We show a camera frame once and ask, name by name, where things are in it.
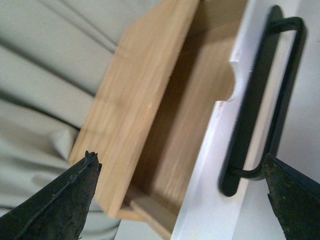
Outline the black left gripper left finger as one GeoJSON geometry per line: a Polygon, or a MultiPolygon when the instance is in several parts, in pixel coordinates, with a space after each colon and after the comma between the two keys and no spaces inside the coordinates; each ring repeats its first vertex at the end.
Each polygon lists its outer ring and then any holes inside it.
{"type": "Polygon", "coordinates": [[[95,152],[0,218],[2,240],[77,240],[83,231],[102,164],[95,152]]]}

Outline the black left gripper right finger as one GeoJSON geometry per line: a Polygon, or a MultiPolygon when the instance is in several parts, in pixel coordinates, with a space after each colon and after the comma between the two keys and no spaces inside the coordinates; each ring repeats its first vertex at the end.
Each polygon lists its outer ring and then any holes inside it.
{"type": "Polygon", "coordinates": [[[267,154],[263,173],[268,199],[287,240],[320,238],[320,184],[267,154]]]}

